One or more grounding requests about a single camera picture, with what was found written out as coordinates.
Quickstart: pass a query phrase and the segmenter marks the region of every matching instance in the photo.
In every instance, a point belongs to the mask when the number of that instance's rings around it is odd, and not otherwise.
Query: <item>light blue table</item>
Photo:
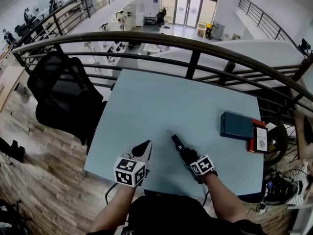
[[[85,170],[114,180],[116,157],[152,140],[148,177],[142,187],[203,197],[199,185],[171,140],[213,160],[219,178],[236,195],[261,191],[263,155],[246,151],[246,142],[220,136],[225,111],[260,119],[257,99],[239,92],[166,75],[123,70],[94,135]]]

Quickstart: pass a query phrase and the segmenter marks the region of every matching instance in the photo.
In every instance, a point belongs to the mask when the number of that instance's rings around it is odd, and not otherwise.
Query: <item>glass door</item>
[[[196,27],[201,0],[189,0],[186,26]]]
[[[185,25],[188,0],[177,0],[175,23]]]

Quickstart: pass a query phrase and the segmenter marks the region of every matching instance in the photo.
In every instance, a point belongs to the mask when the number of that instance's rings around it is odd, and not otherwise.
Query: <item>window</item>
[[[211,23],[214,15],[215,6],[216,2],[203,0],[199,21],[205,22],[207,24]]]
[[[174,22],[175,0],[162,0],[161,8],[166,8],[165,21],[168,23]]]

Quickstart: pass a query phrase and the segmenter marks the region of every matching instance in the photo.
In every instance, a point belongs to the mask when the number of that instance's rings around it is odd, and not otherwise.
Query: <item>wooden floor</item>
[[[27,74],[22,79],[26,84]],[[33,219],[27,225],[36,235],[86,234],[105,206],[104,196],[113,182],[85,172],[86,148],[74,136],[39,124],[36,105],[33,97],[24,104],[12,93],[0,114],[0,136],[8,143],[17,140],[26,149],[23,164],[10,159],[12,166],[1,165],[0,197],[9,203],[22,200],[21,213]],[[3,154],[0,157],[0,162],[9,162]],[[140,195],[137,190],[135,199]],[[247,211],[255,209],[246,206]],[[292,214],[286,207],[270,207],[263,215],[250,210],[248,216],[268,235],[284,235]],[[210,200],[205,209],[214,216]]]

